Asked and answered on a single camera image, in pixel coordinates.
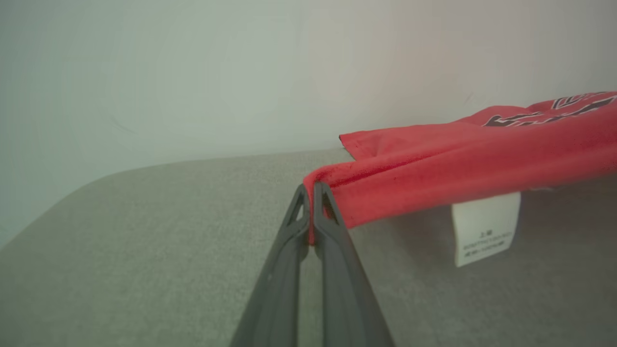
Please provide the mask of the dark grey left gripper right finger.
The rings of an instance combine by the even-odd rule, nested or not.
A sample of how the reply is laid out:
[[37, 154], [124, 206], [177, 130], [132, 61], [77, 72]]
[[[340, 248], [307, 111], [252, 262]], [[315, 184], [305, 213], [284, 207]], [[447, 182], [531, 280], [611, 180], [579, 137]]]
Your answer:
[[324, 347], [394, 347], [331, 188], [314, 185], [313, 230], [322, 262]]

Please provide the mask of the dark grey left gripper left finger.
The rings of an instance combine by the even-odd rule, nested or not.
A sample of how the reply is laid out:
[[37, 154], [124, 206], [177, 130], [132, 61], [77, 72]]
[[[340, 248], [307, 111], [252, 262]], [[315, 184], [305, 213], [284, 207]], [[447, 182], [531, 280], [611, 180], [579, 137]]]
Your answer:
[[310, 199], [301, 184], [258, 276], [230, 345], [298, 345], [300, 264], [308, 253]]

